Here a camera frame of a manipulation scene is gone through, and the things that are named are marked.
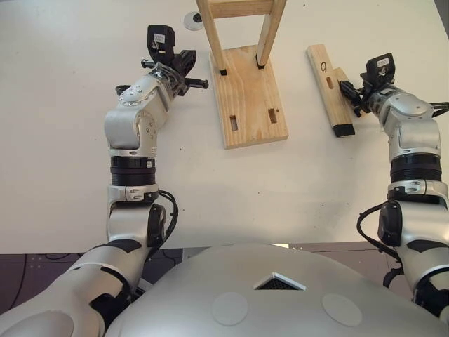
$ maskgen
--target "wooden stand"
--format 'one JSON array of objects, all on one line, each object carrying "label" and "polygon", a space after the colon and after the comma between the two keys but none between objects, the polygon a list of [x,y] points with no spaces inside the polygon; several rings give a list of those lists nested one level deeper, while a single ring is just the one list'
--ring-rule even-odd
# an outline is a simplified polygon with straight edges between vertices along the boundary
[{"label": "wooden stand", "polygon": [[[224,146],[243,147],[288,137],[269,61],[286,0],[196,0],[212,49],[210,66]],[[214,18],[265,14],[257,46],[222,50]]]}]

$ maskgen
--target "wooden plank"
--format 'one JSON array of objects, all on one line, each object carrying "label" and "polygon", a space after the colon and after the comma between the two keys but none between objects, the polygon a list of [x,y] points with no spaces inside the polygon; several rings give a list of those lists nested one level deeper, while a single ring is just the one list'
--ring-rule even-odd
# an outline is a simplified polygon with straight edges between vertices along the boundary
[{"label": "wooden plank", "polygon": [[272,51],[274,38],[276,37],[286,2],[287,0],[274,0],[271,13],[265,16],[259,43],[257,44],[257,63],[261,66],[267,63],[269,54]]},{"label": "wooden plank", "polygon": [[335,135],[337,137],[354,135],[355,131],[351,117],[348,114],[346,102],[340,92],[326,47],[323,44],[309,46],[307,55],[309,56],[310,64],[328,113],[329,122]]},{"label": "wooden plank", "polygon": [[204,30],[206,31],[213,57],[219,69],[222,70],[222,72],[225,72],[226,63],[223,57],[220,40],[218,39],[217,27],[215,26],[215,22],[213,22],[209,2],[208,0],[196,0],[196,4],[198,5],[199,13],[201,14]]},{"label": "wooden plank", "polygon": [[[334,69],[334,75],[335,75],[335,77],[337,77],[337,81],[339,81],[339,82],[341,82],[341,81],[349,81],[348,80],[348,76],[346,76],[346,74],[344,73],[344,70],[342,68],[335,68]],[[351,102],[347,98],[345,98],[344,96],[343,96],[343,99],[344,99],[344,102],[346,103],[349,115],[352,116],[355,113],[354,113],[354,109],[351,106]],[[364,117],[366,115],[367,115],[366,112],[364,112],[363,110],[360,111],[360,117]]]},{"label": "wooden plank", "polygon": [[213,85],[226,149],[285,140],[286,119],[270,61],[254,62],[256,46],[224,51],[229,73],[220,76],[210,59]]},{"label": "wooden plank", "polygon": [[264,15],[272,11],[273,0],[210,0],[214,19]]}]

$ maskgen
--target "wooden block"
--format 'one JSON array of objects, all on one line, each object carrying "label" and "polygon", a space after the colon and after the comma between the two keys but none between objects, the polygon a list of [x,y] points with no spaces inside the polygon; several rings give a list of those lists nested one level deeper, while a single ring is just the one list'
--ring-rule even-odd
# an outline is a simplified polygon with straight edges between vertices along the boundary
[{"label": "wooden block", "polygon": [[340,92],[338,80],[334,74],[326,47],[323,44],[309,46],[307,55],[335,135],[337,137],[354,135],[351,115],[348,114],[346,102]]},{"label": "wooden block", "polygon": [[[348,76],[346,76],[346,74],[344,73],[342,68],[335,68],[334,69],[334,75],[335,75],[335,77],[337,77],[337,81],[339,81],[339,82],[341,82],[341,81],[349,81],[348,80]],[[354,109],[351,106],[351,102],[347,98],[345,98],[344,96],[343,96],[343,99],[346,102],[346,106],[347,106],[348,112],[352,116],[352,114],[355,114],[355,113],[354,113]],[[366,115],[367,115],[367,113],[365,113],[363,110],[360,111],[360,117],[364,117]]]},{"label": "wooden block", "polygon": [[256,46],[223,51],[228,75],[221,76],[210,58],[224,147],[285,140],[286,119],[270,61],[263,70],[255,62]]},{"label": "wooden block", "polygon": [[269,14],[273,0],[210,0],[214,19]]}]

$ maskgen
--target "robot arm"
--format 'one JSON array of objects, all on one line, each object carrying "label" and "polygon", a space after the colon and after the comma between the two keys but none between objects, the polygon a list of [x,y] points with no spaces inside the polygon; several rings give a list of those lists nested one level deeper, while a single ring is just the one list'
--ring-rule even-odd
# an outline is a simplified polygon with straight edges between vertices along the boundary
[{"label": "robot arm", "polygon": [[[402,264],[387,275],[385,285],[403,272],[413,301],[449,323],[448,187],[441,181],[441,141],[433,117],[434,105],[395,87],[395,65],[389,53],[369,60],[363,88],[340,83],[344,95],[360,109],[372,112],[389,137],[391,184],[388,201],[379,205],[378,236],[383,244],[359,232]],[[443,109],[449,104],[435,103]]]},{"label": "robot arm", "polygon": [[[195,51],[174,54],[174,31],[148,27],[148,48],[155,63],[132,86],[119,86],[119,104],[108,112],[105,133],[111,156],[106,244],[86,252],[66,273],[33,299],[0,316],[0,337],[98,337],[129,304],[143,265],[170,236],[177,220],[174,197],[159,191],[155,156],[158,130],[170,104],[190,86],[186,79]],[[158,196],[173,203],[170,225]]]}]

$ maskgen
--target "table surface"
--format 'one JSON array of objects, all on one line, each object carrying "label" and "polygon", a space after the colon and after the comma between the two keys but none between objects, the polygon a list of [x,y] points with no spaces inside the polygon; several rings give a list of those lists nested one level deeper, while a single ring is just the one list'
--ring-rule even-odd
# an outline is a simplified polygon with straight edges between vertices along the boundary
[{"label": "table surface", "polygon": [[[106,240],[114,87],[145,73],[148,24],[173,27],[178,51],[198,51],[190,75],[211,83],[206,34],[182,24],[195,10],[194,0],[0,2],[0,253]],[[223,48],[256,44],[262,20],[217,20]],[[449,41],[432,0],[288,1],[271,59],[290,136],[224,150],[213,88],[177,98],[156,160],[180,207],[166,248],[361,241],[358,213],[385,200],[387,137],[372,115],[354,117],[355,136],[334,137],[305,53],[321,43],[357,85],[368,59],[392,52],[397,86],[449,99]],[[437,120],[449,181],[449,116]],[[375,235],[377,216],[366,227]]]}]

